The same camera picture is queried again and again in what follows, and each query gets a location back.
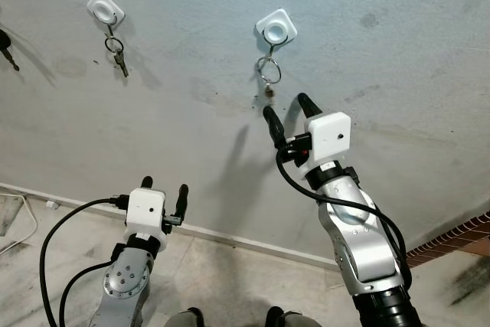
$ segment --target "white wall hook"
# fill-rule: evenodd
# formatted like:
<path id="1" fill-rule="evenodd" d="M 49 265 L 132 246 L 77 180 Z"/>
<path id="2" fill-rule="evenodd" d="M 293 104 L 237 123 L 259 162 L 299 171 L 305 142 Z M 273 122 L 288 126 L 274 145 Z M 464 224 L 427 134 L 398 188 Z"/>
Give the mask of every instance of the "white wall hook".
<path id="1" fill-rule="evenodd" d="M 282 8 L 262 18 L 255 27 L 260 34 L 263 32 L 263 36 L 271 44 L 281 44 L 286 38 L 288 39 L 287 42 L 290 42 L 298 35 L 296 27 Z"/>
<path id="2" fill-rule="evenodd" d="M 102 23 L 116 27 L 124 19 L 124 11 L 113 0 L 89 0 L 89 12 Z"/>

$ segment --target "white baseboard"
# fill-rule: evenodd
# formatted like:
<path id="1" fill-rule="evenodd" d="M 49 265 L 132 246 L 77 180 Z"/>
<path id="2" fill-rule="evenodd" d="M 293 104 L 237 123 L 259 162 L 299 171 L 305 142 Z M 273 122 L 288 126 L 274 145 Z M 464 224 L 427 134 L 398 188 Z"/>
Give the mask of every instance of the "white baseboard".
<path id="1" fill-rule="evenodd" d="M 49 195 L 48 193 L 43 193 L 41 191 L 33 191 L 31 189 L 21 188 L 21 187 L 8 185 L 4 183 L 0 183 L 0 189 L 4 189 L 6 191 L 15 194 L 25 195 L 26 197 L 29 198 L 36 198 L 42 201 L 55 201 L 59 205 L 67 206 L 70 208 L 76 208 L 85 203 L 74 199 L 63 198 L 56 195 Z M 126 218 L 125 211 L 115 208 L 110 204 L 108 205 L 96 204 L 90 208 L 87 208 L 86 211 L 95 214 L 101 214 L 107 217 L 114 217 L 120 219 Z M 261 243 L 259 241 L 246 239 L 244 237 L 235 237 L 234 235 L 224 234 L 217 231 L 208 230 L 202 227 L 192 226 L 188 224 L 183 224 L 180 227 L 175 227 L 174 231 L 181 234 L 191 235 L 193 237 L 199 237 L 202 239 L 217 241 L 219 243 L 228 244 L 234 247 L 241 247 L 249 250 L 255 250 L 256 252 L 261 252 L 276 257 L 286 258 L 287 260 L 294 260 L 296 262 L 306 263 L 312 266 L 321 267 L 328 270 L 338 271 L 337 263 L 329 258 L 318 257 L 312 254 L 302 253 L 287 248 L 276 247 L 271 244 Z"/>

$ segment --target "wall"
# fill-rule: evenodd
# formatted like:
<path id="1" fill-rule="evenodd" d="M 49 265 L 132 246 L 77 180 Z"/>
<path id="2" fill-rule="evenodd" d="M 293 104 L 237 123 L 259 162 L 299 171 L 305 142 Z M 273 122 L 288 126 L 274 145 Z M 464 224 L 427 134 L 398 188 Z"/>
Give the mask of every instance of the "wall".
<path id="1" fill-rule="evenodd" d="M 488 200 L 488 0 L 116 0 L 127 80 L 87 1 L 0 0 L 0 182 L 90 200 L 153 175 L 170 207 L 186 182 L 189 224 L 331 257 L 254 98 L 253 26 L 283 7 L 276 110 L 299 126 L 304 91 L 351 116 L 348 163 L 409 246 Z"/>

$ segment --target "car key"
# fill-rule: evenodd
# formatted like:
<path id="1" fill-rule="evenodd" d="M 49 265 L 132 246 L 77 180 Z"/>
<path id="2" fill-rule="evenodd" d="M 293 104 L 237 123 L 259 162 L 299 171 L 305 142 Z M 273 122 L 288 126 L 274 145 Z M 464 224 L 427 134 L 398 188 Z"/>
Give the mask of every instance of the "car key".
<path id="1" fill-rule="evenodd" d="M 7 50 L 7 47 L 10 47 L 10 45 L 12 45 L 10 37 L 3 30 L 0 30 L 0 51 L 2 52 L 4 57 L 8 61 L 10 61 L 10 64 L 14 66 L 14 69 L 19 72 L 21 68 L 19 68 L 18 65 L 14 62 L 14 58 Z"/>
<path id="2" fill-rule="evenodd" d="M 126 68 L 126 63 L 124 62 L 124 54 L 123 50 L 117 49 L 116 54 L 114 55 L 114 60 L 116 61 L 117 65 L 121 67 L 122 73 L 124 74 L 124 77 L 128 77 L 128 70 Z"/>

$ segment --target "gray floor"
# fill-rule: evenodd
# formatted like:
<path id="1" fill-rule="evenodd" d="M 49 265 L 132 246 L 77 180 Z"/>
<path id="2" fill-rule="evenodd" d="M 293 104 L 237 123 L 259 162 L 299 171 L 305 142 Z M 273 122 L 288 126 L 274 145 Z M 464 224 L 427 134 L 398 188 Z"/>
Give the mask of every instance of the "gray floor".
<path id="1" fill-rule="evenodd" d="M 39 251 L 47 232 L 69 209 L 52 211 L 42 202 L 30 202 L 38 232 L 0 256 L 1 327 L 47 326 L 39 291 Z M 0 198 L 0 250 L 30 229 L 21 203 Z M 68 280 L 107 260 L 123 231 L 122 221 L 88 213 L 76 215 L 60 229 L 47 252 L 55 315 Z M 424 323 L 488 326 L 488 271 L 488 259 L 460 252 L 417 267 L 410 293 Z M 67 300 L 67 326 L 87 326 L 100 300 L 102 274 L 101 270 L 85 276 L 73 287 Z M 197 306 L 209 326 L 260 326 L 272 305 L 300 310 L 324 327 L 360 325 L 338 273 L 181 234 L 172 234 L 168 248 L 158 255 L 143 325 L 163 326 L 171 314 Z"/>

